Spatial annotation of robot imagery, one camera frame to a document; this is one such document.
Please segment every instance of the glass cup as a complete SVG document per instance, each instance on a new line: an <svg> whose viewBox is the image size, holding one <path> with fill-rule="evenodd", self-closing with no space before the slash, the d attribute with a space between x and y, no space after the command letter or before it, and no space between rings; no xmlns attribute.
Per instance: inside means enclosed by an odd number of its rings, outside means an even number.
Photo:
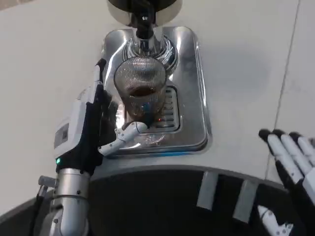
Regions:
<svg viewBox="0 0 315 236"><path fill-rule="evenodd" d="M115 87L133 120L161 111L166 80L163 64L152 57L129 58L114 74Z"/></svg>

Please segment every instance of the espresso machine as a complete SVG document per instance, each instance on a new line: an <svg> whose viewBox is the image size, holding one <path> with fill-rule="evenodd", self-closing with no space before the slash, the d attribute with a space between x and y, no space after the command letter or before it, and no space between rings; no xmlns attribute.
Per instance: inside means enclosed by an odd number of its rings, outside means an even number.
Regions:
<svg viewBox="0 0 315 236"><path fill-rule="evenodd" d="M117 67L136 56L150 56L165 67L165 105L155 123L108 158L182 155L211 143L209 112L196 35L186 27L163 27L175 18L182 0L108 0L111 15L129 29L104 39L104 87L112 96L113 126L132 121L113 83Z"/></svg>

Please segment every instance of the cable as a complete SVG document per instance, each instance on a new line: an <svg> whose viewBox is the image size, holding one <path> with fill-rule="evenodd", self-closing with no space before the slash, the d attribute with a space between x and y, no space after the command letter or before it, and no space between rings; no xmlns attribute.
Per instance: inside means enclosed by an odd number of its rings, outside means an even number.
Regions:
<svg viewBox="0 0 315 236"><path fill-rule="evenodd" d="M29 234L28 234L29 236L34 235L34 228L35 228L35 224L36 224L36 219L37 219L40 207L43 204L44 197L47 193L47 189L48 189L47 186L42 185L39 188L39 191L36 195L35 203L33 205L32 216L31 216L30 229L29 229Z"/></svg>

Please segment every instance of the coffee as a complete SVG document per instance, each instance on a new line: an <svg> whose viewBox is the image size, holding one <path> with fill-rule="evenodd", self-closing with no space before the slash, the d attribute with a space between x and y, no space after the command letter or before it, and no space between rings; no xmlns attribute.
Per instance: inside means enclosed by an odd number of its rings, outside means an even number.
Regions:
<svg viewBox="0 0 315 236"><path fill-rule="evenodd" d="M156 90L154 88L151 88L149 86L142 86L134 89L133 91L130 92L130 96L133 97L144 97L148 96L150 94L155 93Z"/></svg>

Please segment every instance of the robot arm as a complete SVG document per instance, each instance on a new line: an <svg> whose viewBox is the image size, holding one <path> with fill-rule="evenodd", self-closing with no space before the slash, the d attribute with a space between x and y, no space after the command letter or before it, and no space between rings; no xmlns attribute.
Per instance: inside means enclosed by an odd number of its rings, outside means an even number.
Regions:
<svg viewBox="0 0 315 236"><path fill-rule="evenodd" d="M277 129L273 132L262 129L259 136L267 143L276 159L279 177L289 191L308 235L313 235L315 230L315 150L313 146L308 139L296 132L287 135ZM282 231L285 232L283 235L291 235L292 225L278 226L272 211L258 206L258 212L270 235L282 235Z"/></svg>
<svg viewBox="0 0 315 236"><path fill-rule="evenodd" d="M99 146L101 119L110 101L104 94L101 59L94 70L93 84L80 93L71 115L55 134L54 157L57 179L50 213L45 217L40 236L86 236L89 233L88 188L96 166L149 125L135 121L126 129L116 130L116 140Z"/></svg>

